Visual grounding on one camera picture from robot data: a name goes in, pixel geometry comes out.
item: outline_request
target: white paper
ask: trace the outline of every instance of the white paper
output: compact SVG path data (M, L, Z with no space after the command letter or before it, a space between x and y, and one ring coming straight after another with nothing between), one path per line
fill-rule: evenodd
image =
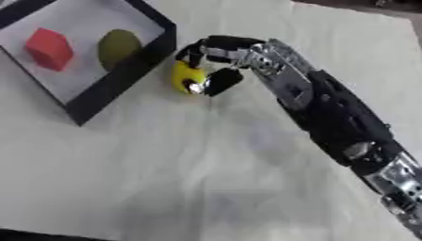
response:
M290 44L422 158L409 21L273 0L151 4L178 23L181 47L211 34ZM252 74L209 102L174 91L171 65L79 128L0 59L0 226L114 240L414 240Z
M24 48L40 27L63 34L73 49L62 72L40 67ZM143 45L164 31L124 1L57 1L3 30L0 44L66 104L107 74L98 60L98 42L112 29L133 32Z

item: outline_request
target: yellow ball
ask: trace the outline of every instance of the yellow ball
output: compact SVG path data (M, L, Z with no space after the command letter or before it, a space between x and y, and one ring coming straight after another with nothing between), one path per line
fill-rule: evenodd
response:
M195 83L202 84L206 80L206 74L203 69L192 69L185 61L176 60L173 67L171 83L179 91L185 94L191 94L185 87L184 82L191 80Z

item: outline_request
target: robotic arm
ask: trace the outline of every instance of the robotic arm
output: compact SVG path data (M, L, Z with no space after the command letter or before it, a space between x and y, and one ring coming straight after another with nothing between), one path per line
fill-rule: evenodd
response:
M204 57L231 66L205 76L198 69ZM211 36L176 60L173 83L211 97L239 83L241 69L251 69L320 149L381 195L389 212L422 239L422 168L394 140L390 126L334 77L279 40ZM195 73L184 76L186 71Z

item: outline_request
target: red cube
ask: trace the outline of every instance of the red cube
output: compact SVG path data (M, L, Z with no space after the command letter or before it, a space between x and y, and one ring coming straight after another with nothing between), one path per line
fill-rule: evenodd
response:
M26 42L25 48L40 66L58 72L73 57L66 37L45 28L39 28Z

